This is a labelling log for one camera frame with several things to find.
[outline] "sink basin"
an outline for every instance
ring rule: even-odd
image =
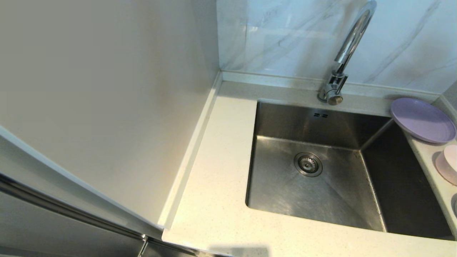
[[[403,131],[388,117],[259,102],[246,204],[454,240]]]

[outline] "white marble wall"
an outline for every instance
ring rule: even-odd
[[[366,0],[217,0],[223,70],[324,79]],[[379,0],[348,82],[444,92],[457,74],[456,0]]]

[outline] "white countertop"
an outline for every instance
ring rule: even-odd
[[[258,99],[388,116],[390,100],[346,95],[336,106],[316,92],[224,82],[214,104],[172,227],[162,239],[238,257],[424,256],[455,257],[457,242],[336,225],[248,208],[245,204]],[[432,146],[409,137],[446,217],[455,230],[451,197],[457,187],[435,170]]]

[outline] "refrigerator door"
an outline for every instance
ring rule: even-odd
[[[71,178],[74,176],[59,166],[51,162],[42,163],[1,136],[0,174],[90,215],[154,238],[162,235],[161,230],[102,197],[100,193],[95,193],[89,185],[82,186],[75,182],[75,178]]]
[[[136,257],[143,241],[0,192],[0,256]]]

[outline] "sink drain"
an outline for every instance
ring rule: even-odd
[[[305,176],[315,177],[322,172],[322,162],[309,152],[301,152],[294,158],[295,168]]]

